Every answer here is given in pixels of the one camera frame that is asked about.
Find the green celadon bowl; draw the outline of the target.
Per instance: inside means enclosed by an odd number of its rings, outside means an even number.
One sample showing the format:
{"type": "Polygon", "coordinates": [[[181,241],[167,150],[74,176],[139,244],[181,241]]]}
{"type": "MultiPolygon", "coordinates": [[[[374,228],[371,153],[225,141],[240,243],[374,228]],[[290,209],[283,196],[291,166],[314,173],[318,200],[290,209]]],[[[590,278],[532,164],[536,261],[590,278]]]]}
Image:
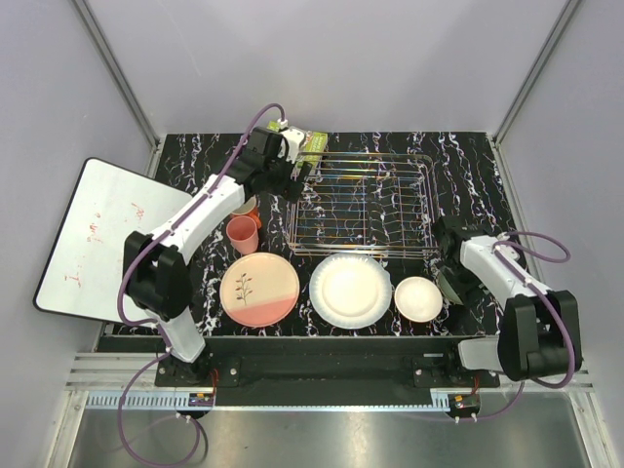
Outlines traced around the green celadon bowl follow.
{"type": "Polygon", "coordinates": [[[441,294],[452,304],[463,305],[464,302],[454,290],[447,277],[447,269],[441,267],[437,274],[436,283],[441,294]]]}

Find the small orange white bowl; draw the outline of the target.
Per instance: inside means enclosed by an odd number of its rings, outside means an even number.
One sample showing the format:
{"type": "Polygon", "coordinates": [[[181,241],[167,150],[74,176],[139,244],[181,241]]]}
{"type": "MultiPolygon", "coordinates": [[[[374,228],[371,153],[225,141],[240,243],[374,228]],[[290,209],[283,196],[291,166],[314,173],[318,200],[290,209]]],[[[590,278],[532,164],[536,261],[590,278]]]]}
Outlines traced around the small orange white bowl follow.
{"type": "Polygon", "coordinates": [[[423,277],[404,279],[395,289],[394,300],[400,314],[417,323],[435,319],[443,309],[441,291],[423,277]]]}

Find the wire dish rack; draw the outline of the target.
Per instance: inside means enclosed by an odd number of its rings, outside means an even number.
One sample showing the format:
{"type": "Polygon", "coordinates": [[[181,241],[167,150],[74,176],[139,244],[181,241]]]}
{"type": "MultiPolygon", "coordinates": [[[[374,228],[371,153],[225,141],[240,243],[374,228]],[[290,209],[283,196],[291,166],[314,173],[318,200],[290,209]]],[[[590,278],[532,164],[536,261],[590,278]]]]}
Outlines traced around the wire dish rack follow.
{"type": "Polygon", "coordinates": [[[288,211],[296,254],[424,259],[438,250],[433,160],[424,154],[325,152],[288,211]]]}

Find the white scalloped plate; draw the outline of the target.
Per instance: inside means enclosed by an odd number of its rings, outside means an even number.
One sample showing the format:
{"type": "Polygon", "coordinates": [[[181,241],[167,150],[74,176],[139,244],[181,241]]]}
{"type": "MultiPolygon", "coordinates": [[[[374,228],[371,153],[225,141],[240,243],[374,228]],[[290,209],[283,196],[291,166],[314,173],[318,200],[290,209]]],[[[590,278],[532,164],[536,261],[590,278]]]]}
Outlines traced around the white scalloped plate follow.
{"type": "Polygon", "coordinates": [[[327,323],[359,330],[376,323],[390,307],[391,277],[370,256],[337,253],[314,269],[309,296],[314,310],[327,323]]]}

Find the cream pink leaf plate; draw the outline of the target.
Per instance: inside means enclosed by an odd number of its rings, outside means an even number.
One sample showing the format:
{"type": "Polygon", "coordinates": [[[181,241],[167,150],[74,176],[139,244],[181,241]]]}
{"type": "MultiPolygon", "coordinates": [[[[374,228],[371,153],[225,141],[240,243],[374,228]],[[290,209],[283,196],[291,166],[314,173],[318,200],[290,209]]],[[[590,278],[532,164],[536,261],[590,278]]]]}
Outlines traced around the cream pink leaf plate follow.
{"type": "Polygon", "coordinates": [[[300,292],[298,275],[283,257],[252,253],[235,261],[224,273],[220,304],[229,318],[248,328],[277,324],[295,307],[300,292]]]}

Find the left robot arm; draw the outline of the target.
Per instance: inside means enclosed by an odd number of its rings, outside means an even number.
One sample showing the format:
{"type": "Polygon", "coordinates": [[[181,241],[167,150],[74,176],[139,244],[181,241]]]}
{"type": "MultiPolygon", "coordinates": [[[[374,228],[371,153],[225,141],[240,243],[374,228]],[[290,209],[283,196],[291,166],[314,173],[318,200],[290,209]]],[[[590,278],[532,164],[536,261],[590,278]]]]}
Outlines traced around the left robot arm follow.
{"type": "Polygon", "coordinates": [[[210,376],[211,363],[200,356],[204,338],[191,316],[193,286],[189,263],[207,237],[252,196],[262,192],[294,202],[310,173],[298,161],[305,131],[280,125],[276,131],[255,127],[219,173],[177,214],[148,234],[132,232],[123,249],[118,315],[128,326],[150,325],[178,362],[176,374],[191,386],[210,376]]]}

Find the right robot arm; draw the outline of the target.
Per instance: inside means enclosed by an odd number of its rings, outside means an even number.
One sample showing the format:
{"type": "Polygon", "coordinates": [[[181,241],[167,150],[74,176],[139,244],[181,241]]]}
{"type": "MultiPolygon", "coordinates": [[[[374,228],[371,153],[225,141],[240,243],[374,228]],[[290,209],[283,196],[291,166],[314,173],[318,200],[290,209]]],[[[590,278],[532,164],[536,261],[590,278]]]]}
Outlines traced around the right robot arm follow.
{"type": "Polygon", "coordinates": [[[498,335],[462,340],[443,361],[446,381],[460,387],[478,371],[492,371],[551,389],[567,386],[582,365],[575,296],[553,290],[520,265],[519,254],[533,251],[514,242],[512,232],[495,236],[456,216],[441,216],[433,234],[441,250],[442,294],[465,307],[490,294],[503,311],[498,335]]]}

